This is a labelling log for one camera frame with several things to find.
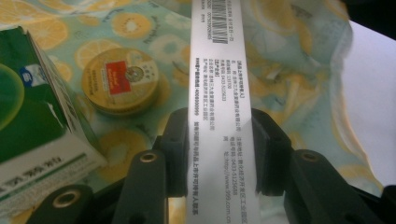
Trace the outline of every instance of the red label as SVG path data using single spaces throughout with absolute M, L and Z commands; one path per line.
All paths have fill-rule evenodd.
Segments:
M 119 94 L 131 91 L 131 85 L 126 79 L 126 62 L 106 64 L 107 82 L 110 94 Z

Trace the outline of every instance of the black holder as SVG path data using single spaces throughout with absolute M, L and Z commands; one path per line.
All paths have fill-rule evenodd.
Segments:
M 27 223 L 168 223 L 167 199 L 188 194 L 187 114 L 184 108 L 171 115 L 153 150 L 136 154 L 124 179 L 95 194 L 79 185 L 58 189 Z M 381 198 L 353 188 L 319 153 L 293 150 L 286 134 L 264 112 L 252 109 L 252 124 L 256 190 L 267 196 L 286 192 L 290 224 L 396 223 L 396 186 L 384 188 Z

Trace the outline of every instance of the cardboard box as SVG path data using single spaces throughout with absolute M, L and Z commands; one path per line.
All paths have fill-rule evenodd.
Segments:
M 0 32 L 0 217 L 76 182 L 105 159 L 73 92 L 21 27 Z

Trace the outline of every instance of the lemon pattern fabric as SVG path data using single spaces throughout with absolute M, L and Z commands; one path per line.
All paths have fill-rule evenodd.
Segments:
M 345 115 L 342 55 L 351 41 L 338 0 L 244 0 L 243 20 L 251 104 L 267 112 L 294 148 L 314 149 L 350 183 L 379 194 L 359 140 Z M 81 183 L 94 191 L 123 178 L 132 156 L 150 149 L 173 111 L 188 105 L 191 0 L 3 0 L 0 29 L 28 30 L 75 94 L 75 103 L 99 139 L 108 166 Z M 98 111 L 83 91 L 83 73 L 98 55 L 130 49 L 148 55 L 158 89 L 149 108 L 114 117 Z M 12 74 L 0 65 L 0 79 Z M 23 97 L 18 83 L 15 94 Z M 18 113 L 6 105 L 0 129 Z M 184 223 L 183 199 L 170 201 L 171 223 Z M 262 197 L 262 223 L 280 223 L 282 199 Z M 0 224 L 24 223 L 34 208 Z

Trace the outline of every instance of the yellow tin lid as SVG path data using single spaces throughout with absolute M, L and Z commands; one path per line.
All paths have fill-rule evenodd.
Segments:
M 157 98 L 156 63 L 137 49 L 110 49 L 84 68 L 82 90 L 97 109 L 128 115 L 148 108 Z

